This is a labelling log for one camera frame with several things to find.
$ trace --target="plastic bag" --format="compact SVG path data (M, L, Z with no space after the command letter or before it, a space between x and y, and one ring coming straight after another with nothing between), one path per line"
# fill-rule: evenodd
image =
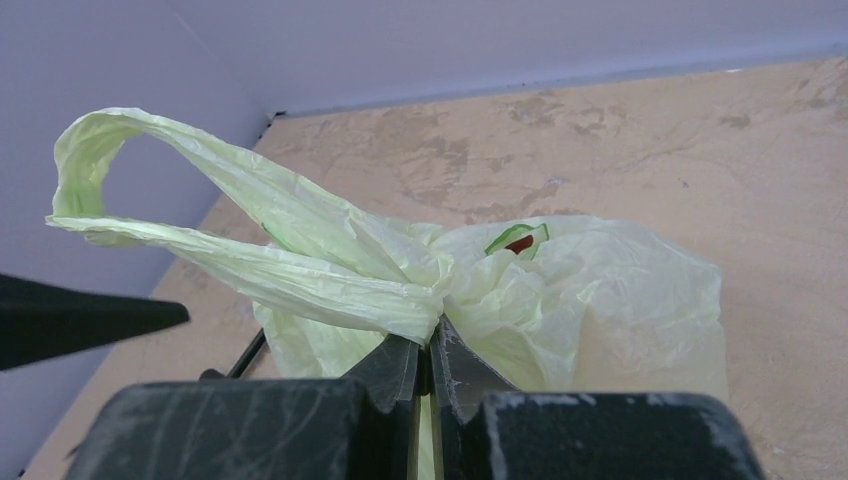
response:
M105 215L109 165L141 133L177 149L273 242ZM445 312L524 390L727 398L718 268L638 225L549 216L447 232L383 218L250 150L138 109L81 117L55 156L49 225L99 245L167 248L252 298L284 377L339 376L386 333L424 344ZM429 432L424 415L420 464L432 458Z

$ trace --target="gray wall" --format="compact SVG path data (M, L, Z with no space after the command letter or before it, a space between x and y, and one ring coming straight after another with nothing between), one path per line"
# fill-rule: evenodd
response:
M161 277L171 261L162 250L98 248L44 226L56 188L53 142L76 117L107 106L139 106L241 145L267 122L160 0L0 2L0 272L139 296ZM106 208L196 225L218 190L145 140L128 142L113 164ZM0 479L26 465L103 355L0 373Z
M846 0L167 1L266 109L294 113L848 46Z

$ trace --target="beige floor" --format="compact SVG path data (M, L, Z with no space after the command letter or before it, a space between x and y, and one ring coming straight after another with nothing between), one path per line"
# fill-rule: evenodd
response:
M730 406L770 478L848 478L848 60L281 119L257 150L383 214L586 212L710 258ZM203 228L266 241L226 198ZM256 331L245 299L185 262L156 296L193 324L117 347L24 478L59 478L120 387L226 369Z

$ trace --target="green label on bag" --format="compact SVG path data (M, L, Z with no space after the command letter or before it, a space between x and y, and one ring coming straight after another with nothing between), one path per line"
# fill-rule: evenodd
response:
M548 224L543 223L538 227L532 227L523 223L513 225L486 247L486 255L491 255L498 250L511 250L522 260L532 260L539 250L542 242L550 240L551 234Z

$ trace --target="crumpled plastic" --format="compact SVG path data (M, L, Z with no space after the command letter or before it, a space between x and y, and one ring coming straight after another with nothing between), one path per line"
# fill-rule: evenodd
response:
M142 133L206 174L271 244L106 215L109 165ZM636 224L546 216L446 231L381 217L250 150L133 108L81 117L55 159L49 225L98 245L167 248L250 297L284 377L340 376L388 333L423 345L444 312L523 390L727 398L719 269ZM518 223L546 226L532 258L492 251ZM426 464L426 414L421 435Z

